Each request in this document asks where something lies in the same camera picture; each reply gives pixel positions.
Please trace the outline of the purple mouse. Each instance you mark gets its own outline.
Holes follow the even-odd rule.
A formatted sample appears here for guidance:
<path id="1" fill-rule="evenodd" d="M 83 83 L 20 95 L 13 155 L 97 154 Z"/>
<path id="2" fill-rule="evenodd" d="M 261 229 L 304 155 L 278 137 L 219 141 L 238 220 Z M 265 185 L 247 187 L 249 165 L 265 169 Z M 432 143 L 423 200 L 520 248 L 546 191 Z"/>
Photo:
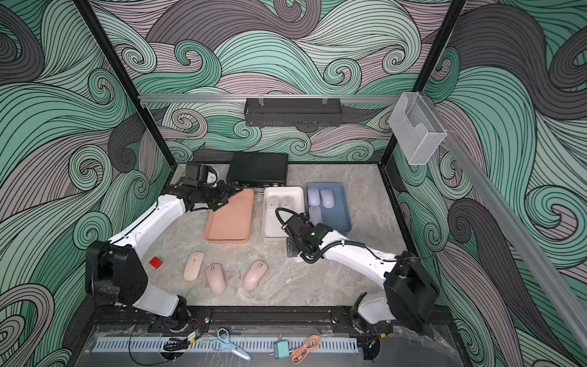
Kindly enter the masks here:
<path id="1" fill-rule="evenodd" d="M 310 206 L 308 208 L 308 216 L 310 217 L 310 221 L 314 226 L 323 223 L 322 208 L 320 205 Z"/>
<path id="2" fill-rule="evenodd" d="M 321 196 L 320 190 L 316 187 L 307 188 L 307 203 L 308 206 L 320 206 Z"/>
<path id="3" fill-rule="evenodd" d="M 333 209 L 336 205 L 334 193 L 331 189 L 324 188 L 319 191 L 321 206 L 326 209 Z"/>

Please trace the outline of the white mouse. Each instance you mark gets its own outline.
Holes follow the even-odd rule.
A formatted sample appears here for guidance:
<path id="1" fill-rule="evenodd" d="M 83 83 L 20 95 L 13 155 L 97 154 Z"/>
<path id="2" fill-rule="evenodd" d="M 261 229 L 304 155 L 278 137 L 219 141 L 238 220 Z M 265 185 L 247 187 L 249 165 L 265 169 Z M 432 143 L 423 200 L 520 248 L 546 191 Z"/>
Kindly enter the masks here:
<path id="1" fill-rule="evenodd" d="M 281 199 L 278 196 L 270 196 L 266 199 L 266 206 L 268 209 L 276 209 L 280 206 Z"/>
<path id="2" fill-rule="evenodd" d="M 294 205 L 295 205 L 295 200 L 292 196 L 281 197 L 280 207 L 283 207 L 286 209 L 293 209 Z"/>

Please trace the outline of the pink mouse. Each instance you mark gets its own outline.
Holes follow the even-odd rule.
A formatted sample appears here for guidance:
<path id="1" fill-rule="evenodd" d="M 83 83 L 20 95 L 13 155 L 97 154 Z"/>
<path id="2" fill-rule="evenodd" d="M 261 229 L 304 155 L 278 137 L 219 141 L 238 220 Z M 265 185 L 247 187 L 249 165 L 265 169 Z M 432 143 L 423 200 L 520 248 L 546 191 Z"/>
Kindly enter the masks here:
<path id="1" fill-rule="evenodd" d="M 267 273 L 267 270 L 268 265 L 264 261 L 255 261 L 243 278 L 242 286 L 244 287 L 244 289 L 246 289 L 247 291 L 255 290 L 260 285 L 261 280 Z"/>
<path id="2" fill-rule="evenodd" d="M 194 252 L 188 257 L 183 272 L 183 278 L 185 281 L 197 280 L 204 258 L 205 254 L 203 252 Z"/>
<path id="3" fill-rule="evenodd" d="M 227 287 L 223 266 L 220 263 L 211 264 L 205 274 L 211 292 L 214 295 L 221 295 Z"/>

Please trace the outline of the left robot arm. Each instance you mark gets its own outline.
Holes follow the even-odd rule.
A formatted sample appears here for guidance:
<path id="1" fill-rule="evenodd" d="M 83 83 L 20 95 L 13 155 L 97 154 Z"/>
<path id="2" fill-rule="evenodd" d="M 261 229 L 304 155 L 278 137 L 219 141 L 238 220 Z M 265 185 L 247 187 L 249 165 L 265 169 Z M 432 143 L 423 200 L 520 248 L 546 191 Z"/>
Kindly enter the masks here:
<path id="1" fill-rule="evenodd" d="M 186 299 L 155 286 L 142 259 L 154 240 L 169 225 L 194 211 L 226 206 L 242 188 L 223 180 L 195 186 L 172 184 L 145 213 L 122 232 L 107 240 L 96 240 L 86 250 L 85 289 L 96 301 L 121 304 L 151 313 L 173 333 L 189 324 Z"/>

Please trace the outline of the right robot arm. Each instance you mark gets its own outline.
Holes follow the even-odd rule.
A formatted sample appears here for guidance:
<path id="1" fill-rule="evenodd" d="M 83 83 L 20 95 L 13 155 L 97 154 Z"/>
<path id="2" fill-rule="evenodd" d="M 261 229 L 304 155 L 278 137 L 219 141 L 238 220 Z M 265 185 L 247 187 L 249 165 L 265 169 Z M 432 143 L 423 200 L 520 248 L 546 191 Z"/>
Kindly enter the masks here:
<path id="1" fill-rule="evenodd" d="M 372 249 L 323 223 L 311 223 L 306 213 L 278 207 L 275 216 L 301 261 L 337 262 L 382 289 L 378 295 L 363 292 L 356 299 L 349 312 L 356 330 L 366 333 L 377 324 L 397 321 L 409 330 L 423 333 L 440 296 L 440 287 L 423 267 L 422 258 L 408 251 L 395 255 Z"/>

